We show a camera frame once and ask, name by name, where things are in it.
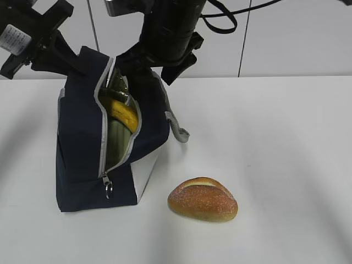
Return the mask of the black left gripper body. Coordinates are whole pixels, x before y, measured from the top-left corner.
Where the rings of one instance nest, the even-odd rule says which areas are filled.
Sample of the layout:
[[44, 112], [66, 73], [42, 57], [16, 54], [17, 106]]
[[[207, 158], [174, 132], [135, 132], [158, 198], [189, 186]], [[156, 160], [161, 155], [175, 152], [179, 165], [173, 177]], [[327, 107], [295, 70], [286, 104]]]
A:
[[30, 64], [58, 27], [59, 19], [51, 10], [40, 14], [33, 9], [2, 9], [1, 49], [10, 56], [1, 66], [1, 75], [12, 79], [22, 66]]

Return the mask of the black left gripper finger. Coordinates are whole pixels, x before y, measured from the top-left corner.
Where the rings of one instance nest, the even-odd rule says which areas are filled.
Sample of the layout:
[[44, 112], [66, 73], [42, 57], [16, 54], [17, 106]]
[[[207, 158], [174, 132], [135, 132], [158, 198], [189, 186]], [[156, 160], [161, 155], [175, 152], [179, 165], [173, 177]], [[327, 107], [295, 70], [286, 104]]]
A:
[[75, 72], [85, 75], [87, 67], [67, 44], [59, 30], [44, 39], [31, 59], [31, 69], [36, 72], [51, 72], [68, 76]]
[[32, 7], [36, 2], [30, 1], [32, 30], [56, 30], [73, 14], [74, 7], [67, 1], [56, 1], [43, 14], [33, 10]]

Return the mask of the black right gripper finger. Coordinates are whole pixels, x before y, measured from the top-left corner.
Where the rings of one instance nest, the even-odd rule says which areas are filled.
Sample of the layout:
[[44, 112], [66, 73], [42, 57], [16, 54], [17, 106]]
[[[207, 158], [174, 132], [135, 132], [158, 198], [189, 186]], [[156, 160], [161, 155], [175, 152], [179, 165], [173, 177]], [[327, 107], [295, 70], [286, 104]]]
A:
[[140, 62], [121, 62], [120, 72], [126, 77], [128, 90], [132, 96], [144, 90], [147, 83], [152, 79], [151, 68]]
[[190, 53], [179, 65], [163, 67], [161, 79], [167, 85], [171, 85], [184, 71], [193, 66], [196, 62], [196, 56]]

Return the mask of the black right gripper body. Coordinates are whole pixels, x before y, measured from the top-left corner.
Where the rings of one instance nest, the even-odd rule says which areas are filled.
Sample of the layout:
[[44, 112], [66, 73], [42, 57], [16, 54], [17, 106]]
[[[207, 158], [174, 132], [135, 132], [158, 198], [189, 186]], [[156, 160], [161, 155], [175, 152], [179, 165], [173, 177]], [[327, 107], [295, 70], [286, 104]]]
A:
[[127, 52], [117, 56], [117, 68], [119, 69], [142, 69], [148, 67], [185, 67], [186, 69], [197, 62], [193, 50], [198, 50], [203, 44], [204, 39], [194, 32], [190, 42], [180, 59], [169, 60], [157, 58], [147, 53], [144, 48], [137, 43]]

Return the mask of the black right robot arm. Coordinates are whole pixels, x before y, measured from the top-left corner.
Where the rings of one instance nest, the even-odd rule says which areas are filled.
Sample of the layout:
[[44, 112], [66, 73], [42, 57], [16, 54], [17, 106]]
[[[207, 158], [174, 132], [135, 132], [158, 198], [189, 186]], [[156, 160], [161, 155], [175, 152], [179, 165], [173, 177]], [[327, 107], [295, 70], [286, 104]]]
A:
[[193, 50], [204, 38], [195, 31], [205, 1], [154, 1], [144, 15], [138, 42], [116, 57], [124, 76], [141, 75], [161, 67], [161, 79], [171, 85], [197, 62]]

